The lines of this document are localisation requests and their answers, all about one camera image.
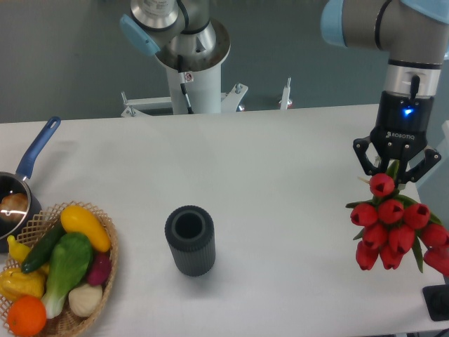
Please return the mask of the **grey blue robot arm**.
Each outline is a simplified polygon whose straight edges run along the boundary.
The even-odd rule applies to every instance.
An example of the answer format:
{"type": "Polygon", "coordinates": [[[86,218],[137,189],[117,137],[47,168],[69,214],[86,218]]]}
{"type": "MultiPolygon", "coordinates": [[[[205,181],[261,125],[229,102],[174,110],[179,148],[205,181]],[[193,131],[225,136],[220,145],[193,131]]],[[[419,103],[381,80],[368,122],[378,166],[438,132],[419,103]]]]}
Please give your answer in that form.
{"type": "MultiPolygon", "coordinates": [[[[165,67],[175,114],[238,107],[239,93],[221,93],[230,38],[210,16],[208,1],[132,1],[119,24],[136,49],[165,67]]],[[[388,52],[375,127],[353,147],[367,175],[384,173],[397,161],[395,183],[417,182],[441,158],[428,146],[426,132],[448,57],[448,2],[329,1],[321,35],[332,45],[388,52]]]]}

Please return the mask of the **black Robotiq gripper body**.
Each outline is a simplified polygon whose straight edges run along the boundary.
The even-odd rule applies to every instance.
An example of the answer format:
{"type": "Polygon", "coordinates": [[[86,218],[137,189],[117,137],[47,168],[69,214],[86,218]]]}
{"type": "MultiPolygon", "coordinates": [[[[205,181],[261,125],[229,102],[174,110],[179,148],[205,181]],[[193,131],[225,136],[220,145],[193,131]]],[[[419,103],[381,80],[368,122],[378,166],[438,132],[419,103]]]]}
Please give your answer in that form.
{"type": "Polygon", "coordinates": [[[370,141],[386,169],[393,159],[404,166],[427,145],[427,127],[434,98],[409,98],[382,92],[370,141]]]}

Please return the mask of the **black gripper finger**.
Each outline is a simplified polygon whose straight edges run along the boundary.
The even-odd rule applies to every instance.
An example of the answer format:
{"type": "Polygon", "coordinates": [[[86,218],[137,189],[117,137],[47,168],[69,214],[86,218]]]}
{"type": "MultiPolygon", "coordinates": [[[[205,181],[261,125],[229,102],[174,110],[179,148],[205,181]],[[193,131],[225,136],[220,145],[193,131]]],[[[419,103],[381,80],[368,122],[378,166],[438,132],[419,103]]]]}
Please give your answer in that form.
{"type": "Polygon", "coordinates": [[[366,136],[364,138],[356,138],[353,141],[352,147],[364,173],[367,176],[374,176],[378,173],[382,173],[382,170],[379,166],[375,166],[367,156],[367,151],[370,144],[370,137],[366,136]]]}
{"type": "Polygon", "coordinates": [[[431,158],[433,156],[433,149],[435,148],[427,145],[423,149],[424,158],[416,166],[408,171],[404,171],[402,176],[400,176],[399,173],[397,174],[396,180],[398,189],[403,190],[409,182],[417,183],[420,178],[429,171],[429,169],[436,163],[436,160],[431,158]]]}

